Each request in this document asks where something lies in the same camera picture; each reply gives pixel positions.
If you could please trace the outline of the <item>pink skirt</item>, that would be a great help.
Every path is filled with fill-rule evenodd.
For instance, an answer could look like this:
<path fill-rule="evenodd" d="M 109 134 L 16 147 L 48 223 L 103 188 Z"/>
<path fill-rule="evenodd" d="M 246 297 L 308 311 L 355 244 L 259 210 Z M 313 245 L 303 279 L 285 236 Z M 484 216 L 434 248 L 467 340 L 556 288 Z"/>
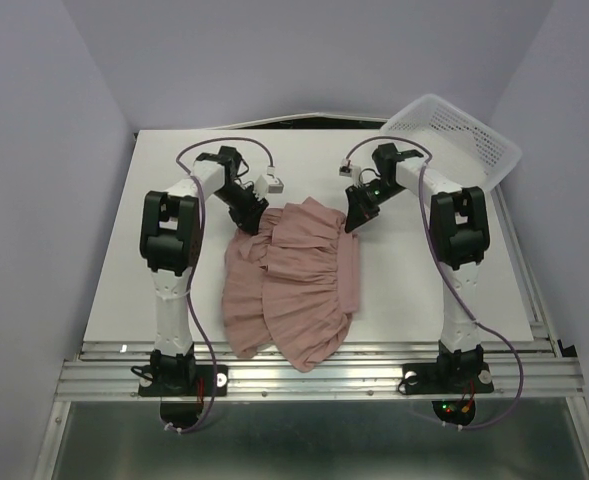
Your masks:
<path fill-rule="evenodd" d="M 346 339 L 360 307 L 360 245 L 347 217 L 313 198 L 267 209 L 225 252 L 222 316 L 241 359 L 275 347 L 306 373 Z"/>

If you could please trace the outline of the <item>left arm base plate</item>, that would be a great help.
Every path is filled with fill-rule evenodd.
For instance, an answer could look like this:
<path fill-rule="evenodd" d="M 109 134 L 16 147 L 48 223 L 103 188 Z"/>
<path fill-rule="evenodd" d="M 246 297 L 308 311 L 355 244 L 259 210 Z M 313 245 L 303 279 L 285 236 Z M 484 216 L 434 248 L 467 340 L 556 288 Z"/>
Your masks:
<path fill-rule="evenodd" d="M 229 369 L 219 365 L 214 373 L 211 364 L 196 364 L 187 371 L 163 371 L 154 373 L 150 365 L 132 366 L 132 374 L 138 379 L 138 395 L 143 398 L 161 397 L 225 397 Z"/>

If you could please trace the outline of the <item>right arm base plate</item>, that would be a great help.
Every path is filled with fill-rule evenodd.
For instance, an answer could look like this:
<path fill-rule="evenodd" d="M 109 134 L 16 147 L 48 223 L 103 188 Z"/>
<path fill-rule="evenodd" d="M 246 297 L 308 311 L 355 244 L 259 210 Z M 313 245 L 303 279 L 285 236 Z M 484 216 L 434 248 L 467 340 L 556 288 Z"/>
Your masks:
<path fill-rule="evenodd" d="M 406 363 L 397 385 L 402 395 L 459 395 L 463 393 L 489 394 L 495 390 L 489 365 L 452 370 L 434 363 Z"/>

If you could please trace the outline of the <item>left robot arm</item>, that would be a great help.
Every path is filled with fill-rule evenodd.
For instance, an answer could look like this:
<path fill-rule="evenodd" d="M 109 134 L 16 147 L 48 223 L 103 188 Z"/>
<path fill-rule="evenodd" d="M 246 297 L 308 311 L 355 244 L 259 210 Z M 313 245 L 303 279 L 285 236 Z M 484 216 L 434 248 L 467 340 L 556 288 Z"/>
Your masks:
<path fill-rule="evenodd" d="M 266 191 L 244 184 L 249 167 L 234 147 L 201 153 L 191 167 L 178 154 L 187 178 L 144 197 L 139 251 L 150 270 L 155 294 L 156 336 L 149 363 L 134 366 L 142 397 L 194 395 L 201 387 L 190 331 L 190 289 L 204 239 L 205 202 L 214 196 L 228 207 L 244 233 L 258 233 L 268 207 Z"/>

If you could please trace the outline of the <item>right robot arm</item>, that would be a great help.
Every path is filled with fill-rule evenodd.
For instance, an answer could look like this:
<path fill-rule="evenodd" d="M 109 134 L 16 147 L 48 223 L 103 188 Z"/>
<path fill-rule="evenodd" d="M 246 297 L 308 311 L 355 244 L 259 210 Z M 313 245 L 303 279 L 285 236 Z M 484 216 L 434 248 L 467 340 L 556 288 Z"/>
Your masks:
<path fill-rule="evenodd" d="M 438 355 L 431 363 L 403 365 L 398 390 L 404 395 L 459 393 L 480 383 L 487 370 L 479 327 L 471 311 L 480 265 L 490 246 L 484 191 L 464 187 L 432 168 L 432 154 L 416 142 L 398 148 L 400 138 L 383 135 L 372 153 L 374 177 L 345 158 L 339 173 L 351 179 L 345 191 L 352 232 L 376 218 L 380 206 L 409 191 L 419 201 L 428 248 L 443 282 L 443 325 Z"/>

